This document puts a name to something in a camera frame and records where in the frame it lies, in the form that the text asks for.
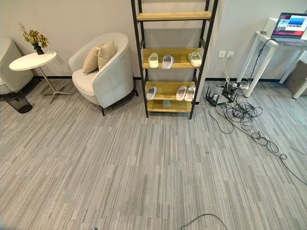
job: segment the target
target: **wastebasket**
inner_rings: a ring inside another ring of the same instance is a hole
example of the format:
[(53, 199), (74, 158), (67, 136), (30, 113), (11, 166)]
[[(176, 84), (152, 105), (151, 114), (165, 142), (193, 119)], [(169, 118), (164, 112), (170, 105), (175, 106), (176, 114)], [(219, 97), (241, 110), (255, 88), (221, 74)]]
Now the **wastebasket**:
[(21, 91), (8, 93), (3, 96), (3, 99), (21, 114), (27, 113), (32, 109), (31, 104)]

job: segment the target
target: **laptop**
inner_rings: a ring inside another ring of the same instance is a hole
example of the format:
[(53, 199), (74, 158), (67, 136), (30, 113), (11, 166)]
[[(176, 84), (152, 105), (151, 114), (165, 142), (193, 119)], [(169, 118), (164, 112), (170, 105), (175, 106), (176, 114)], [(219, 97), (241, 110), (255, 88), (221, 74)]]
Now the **laptop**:
[(281, 13), (271, 38), (283, 46), (307, 46), (301, 39), (307, 28), (307, 13)]

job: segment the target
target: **white desk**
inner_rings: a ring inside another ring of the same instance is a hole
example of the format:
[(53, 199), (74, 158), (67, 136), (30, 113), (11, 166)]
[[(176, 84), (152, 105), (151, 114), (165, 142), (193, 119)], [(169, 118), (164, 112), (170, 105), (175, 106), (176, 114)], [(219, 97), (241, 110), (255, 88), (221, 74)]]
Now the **white desk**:
[(9, 65), (9, 67), (11, 70), (14, 70), (14, 71), (23, 71), (23, 70), (28, 70), (28, 69), (39, 68), (44, 78), (46, 79), (47, 83), (52, 88), (53, 93), (44, 94), (44, 95), (53, 95), (50, 101), (50, 103), (52, 103), (53, 99), (55, 98), (57, 94), (71, 95), (71, 93), (57, 91), (53, 87), (53, 85), (51, 84), (51, 82), (49, 81), (49, 79), (47, 78), (47, 76), (45, 75), (45, 73), (43, 72), (41, 68), (41, 66), (54, 60), (56, 56), (57, 56), (57, 53), (55, 51), (47, 51), (41, 55), (35, 52), (35, 53), (28, 54), (28, 55), (25, 55), (23, 57), (16, 59)]
[[(256, 51), (257, 45), (260, 42), (266, 42), (268, 39), (270, 39), (267, 36), (261, 35), (259, 31), (256, 32), (256, 38), (255, 41), (250, 49), (250, 52), (248, 54), (248, 58), (244, 64), (244, 67), (242, 69), (242, 72), (240, 73), (237, 82), (241, 82), (242, 78), (244, 77), (244, 74), (248, 68), (248, 65)], [(245, 92), (245, 97), (249, 97), (251, 92), (253, 91), (253, 89), (255, 88), (257, 82), (259, 81), (260, 77), (262, 76), (265, 68), (267, 67), (269, 61), (271, 60), (271, 58), (273, 57), (277, 47), (279, 46), (278, 43), (276, 43), (275, 41), (268, 41), (267, 46), (270, 47), (270, 50), (268, 52), (268, 54), (266, 55), (263, 63), (261, 64), (261, 66), (259, 67), (259, 69), (257, 71), (254, 72), (254, 80), (253, 82), (250, 84), (249, 89)], [(289, 76), (289, 74), (291, 73), (291, 71), (294, 69), (294, 67), (296, 66), (297, 62), (301, 59), (301, 57), (303, 56), (305, 50), (307, 50), (307, 47), (302, 47), (302, 46), (282, 46), (283, 49), (290, 49), (290, 50), (299, 50), (298, 55), (296, 56), (295, 60), (293, 61), (292, 65), (290, 66), (290, 68), (284, 73), (284, 75), (282, 76), (282, 78), (280, 79), (279, 83), (283, 84), (283, 82), (287, 79), (287, 77)], [(297, 99), (299, 97), (299, 95), (302, 94), (302, 92), (307, 88), (307, 83), (305, 83), (299, 90), (298, 92), (293, 96), (293, 98)]]

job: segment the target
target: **power outlet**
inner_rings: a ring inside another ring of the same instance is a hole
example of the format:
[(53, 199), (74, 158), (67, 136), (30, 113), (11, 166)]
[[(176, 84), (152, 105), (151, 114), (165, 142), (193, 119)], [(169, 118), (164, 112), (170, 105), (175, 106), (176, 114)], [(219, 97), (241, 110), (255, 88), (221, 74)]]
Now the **power outlet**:
[(234, 51), (229, 51), (226, 58), (233, 58), (235, 55)]
[[(238, 84), (237, 83), (232, 83), (232, 87), (237, 88)], [(249, 89), (249, 84), (247, 86), (242, 86), (240, 85), (240, 89), (242, 90), (248, 90)]]
[(219, 52), (219, 56), (217, 56), (218, 58), (224, 58), (226, 55), (226, 51), (220, 51)]

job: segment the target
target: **round white side table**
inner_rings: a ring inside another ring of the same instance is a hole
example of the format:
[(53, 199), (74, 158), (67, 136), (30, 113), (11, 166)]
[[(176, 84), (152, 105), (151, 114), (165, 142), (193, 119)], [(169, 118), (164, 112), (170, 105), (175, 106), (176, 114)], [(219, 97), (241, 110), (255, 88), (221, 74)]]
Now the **round white side table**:
[(22, 71), (22, 70), (28, 70), (28, 69), (34, 69), (34, 68), (39, 68), (39, 70), (42, 72), (44, 78), (46, 79), (47, 83), (49, 86), (52, 88), (53, 93), (45, 93), (44, 95), (53, 95), (50, 101), (50, 104), (53, 102), (55, 96), (57, 94), (63, 94), (63, 95), (71, 95), (71, 93), (68, 92), (61, 92), (57, 91), (51, 82), (49, 81), (48, 77), (46, 74), (43, 72), (41, 66), (51, 62), (53, 59), (55, 59), (57, 56), (57, 53), (55, 51), (46, 51), (44, 54), (37, 54), (32, 53), (25, 55), (23, 57), (20, 57), (13, 61), (9, 67), (11, 70), (14, 71)]

